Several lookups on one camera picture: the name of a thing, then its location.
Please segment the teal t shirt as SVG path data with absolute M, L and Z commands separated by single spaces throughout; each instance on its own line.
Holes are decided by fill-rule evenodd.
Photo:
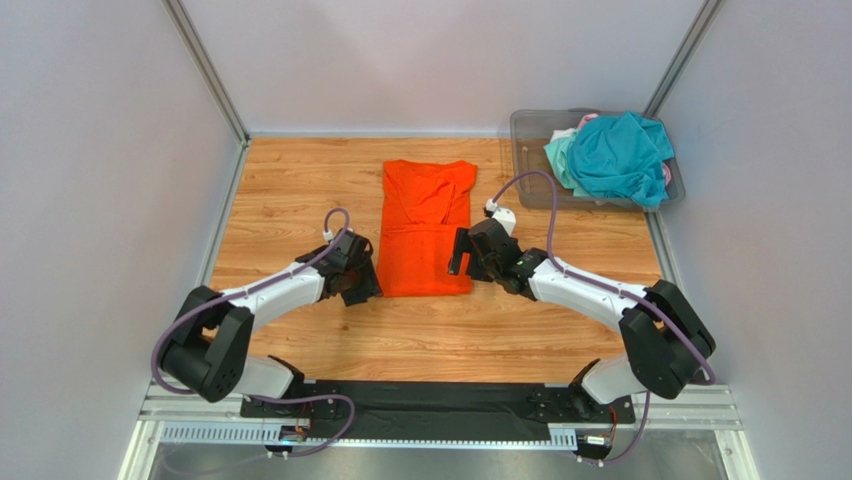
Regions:
M 661 121 L 626 111 L 599 115 L 579 129 L 568 150 L 568 171 L 593 197 L 656 208 L 669 199 L 663 165 L 674 157 Z

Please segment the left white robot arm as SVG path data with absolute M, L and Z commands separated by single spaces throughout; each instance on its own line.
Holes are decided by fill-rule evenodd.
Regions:
M 380 296 L 372 256 L 372 243 L 346 230 L 272 276 L 223 291 L 205 285 L 193 289 L 154 347 L 156 380 L 168 374 L 177 382 L 172 392 L 210 403 L 230 394 L 284 398 L 300 373 L 283 360 L 250 354 L 253 334 L 291 311 L 333 297 L 352 306 Z

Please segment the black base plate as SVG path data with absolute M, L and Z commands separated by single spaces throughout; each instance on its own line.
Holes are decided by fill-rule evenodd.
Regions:
M 316 380 L 287 392 L 306 405 L 245 400 L 244 418 L 285 418 L 327 438 L 354 419 L 345 438 L 358 440 L 538 441 L 557 423 L 632 425 L 632 402 L 622 397 L 581 416 L 567 386 L 535 383 L 447 383 Z

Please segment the mint green t shirt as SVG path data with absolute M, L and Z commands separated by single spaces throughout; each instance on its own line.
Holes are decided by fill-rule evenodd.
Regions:
M 575 197 L 589 197 L 590 194 L 574 179 L 569 171 L 569 153 L 576 139 L 578 130 L 554 130 L 550 141 L 544 146 L 544 152 L 549 161 L 554 178 Z

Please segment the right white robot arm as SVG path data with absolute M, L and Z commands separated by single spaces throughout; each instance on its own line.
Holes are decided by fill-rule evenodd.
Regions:
M 623 354 L 592 361 L 570 384 L 582 412 L 642 392 L 672 400 L 690 383 L 715 380 L 708 365 L 715 339 L 680 288 L 667 280 L 652 286 L 618 282 L 546 250 L 522 250 L 494 218 L 457 229 L 448 272 L 576 311 L 620 335 Z

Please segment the aluminium frame rail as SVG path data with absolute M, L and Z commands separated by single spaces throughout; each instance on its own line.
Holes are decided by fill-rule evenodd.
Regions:
M 575 451 L 583 437 L 613 432 L 628 458 L 654 432 L 706 431 L 703 457 L 730 479 L 758 471 L 730 389 L 689 386 L 673 400 L 635 394 L 584 418 L 565 384 L 319 381 L 304 404 L 273 405 L 231 394 L 210 403 L 153 385 L 120 475 L 143 479 L 168 443 L 305 447 L 531 449 Z

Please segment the clear plastic bin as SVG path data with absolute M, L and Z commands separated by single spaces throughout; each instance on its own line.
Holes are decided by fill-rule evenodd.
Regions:
M 599 114 L 603 116 L 618 116 L 618 111 L 601 111 L 589 108 L 572 108 L 567 110 L 518 110 L 511 114 L 509 120 L 510 139 L 514 174 L 520 175 L 528 171 L 540 170 L 552 174 L 550 162 L 544 146 L 550 142 L 552 134 L 557 130 L 566 130 L 577 126 L 584 116 Z M 574 191 L 556 182 L 558 206 L 561 209 L 625 209 L 643 211 L 642 207 L 626 198 L 605 198 L 577 196 Z M 539 175 L 525 177 L 514 184 L 520 202 L 531 209 L 546 209 L 551 207 L 551 189 L 544 178 Z

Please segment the orange t shirt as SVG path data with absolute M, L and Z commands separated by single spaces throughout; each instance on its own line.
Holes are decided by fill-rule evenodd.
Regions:
M 477 173 L 466 161 L 383 163 L 377 274 L 384 297 L 472 292 L 470 279 L 448 269 L 457 230 L 471 225 Z

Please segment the pink garment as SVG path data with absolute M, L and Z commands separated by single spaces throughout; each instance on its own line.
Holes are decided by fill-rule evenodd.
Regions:
M 599 117 L 598 113 L 588 113 L 585 114 L 579 123 L 577 124 L 577 130 L 581 130 L 584 126 L 586 126 L 589 122 Z

